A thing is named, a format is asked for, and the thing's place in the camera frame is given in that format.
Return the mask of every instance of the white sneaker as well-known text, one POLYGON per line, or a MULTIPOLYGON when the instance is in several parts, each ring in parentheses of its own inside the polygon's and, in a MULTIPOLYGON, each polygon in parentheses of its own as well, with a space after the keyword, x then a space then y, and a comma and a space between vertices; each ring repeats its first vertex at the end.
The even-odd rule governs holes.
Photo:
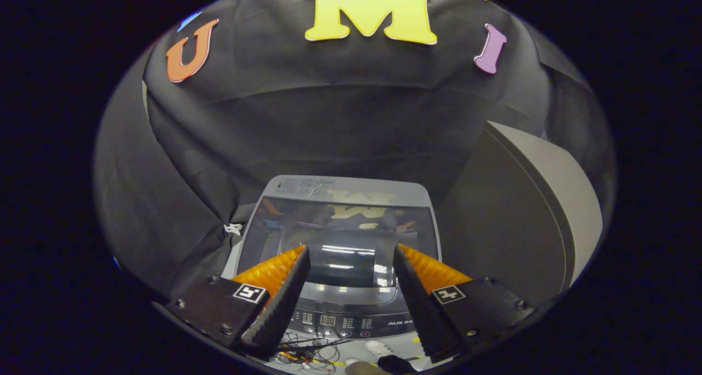
POLYGON ((377 358, 394 355, 393 351, 379 340, 367 340, 366 349, 377 358))

